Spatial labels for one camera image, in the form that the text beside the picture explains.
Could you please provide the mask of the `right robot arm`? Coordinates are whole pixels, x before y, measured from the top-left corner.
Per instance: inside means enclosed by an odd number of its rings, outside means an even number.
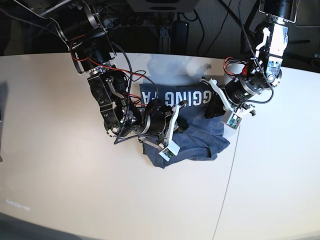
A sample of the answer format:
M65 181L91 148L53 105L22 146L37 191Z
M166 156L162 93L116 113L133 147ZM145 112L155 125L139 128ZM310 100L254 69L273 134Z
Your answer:
M179 117L187 102L166 106L157 98L142 104L132 99L133 81L144 78L143 71L117 68L112 64L121 47L109 40L105 25L94 4L88 0L64 0L44 12L17 5L30 14L55 24L55 34L64 42L79 74L89 74L88 84L99 105L106 131L115 143L137 138L160 152L177 154L180 147L173 136L186 130Z

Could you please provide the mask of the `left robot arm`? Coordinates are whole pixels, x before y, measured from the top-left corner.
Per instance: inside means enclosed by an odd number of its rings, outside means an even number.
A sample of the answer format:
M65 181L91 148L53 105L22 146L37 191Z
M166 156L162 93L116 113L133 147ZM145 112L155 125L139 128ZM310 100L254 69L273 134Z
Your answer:
M230 78L225 85L218 86L205 111L205 118L220 117L248 109L254 103L253 96L262 91L273 91L281 78L283 55L288 45L286 23L296 21L298 3L295 0L262 0L266 18L255 29L254 43L249 39L249 22L238 20L241 26L242 42L249 48L244 58L229 56L223 61L224 73Z

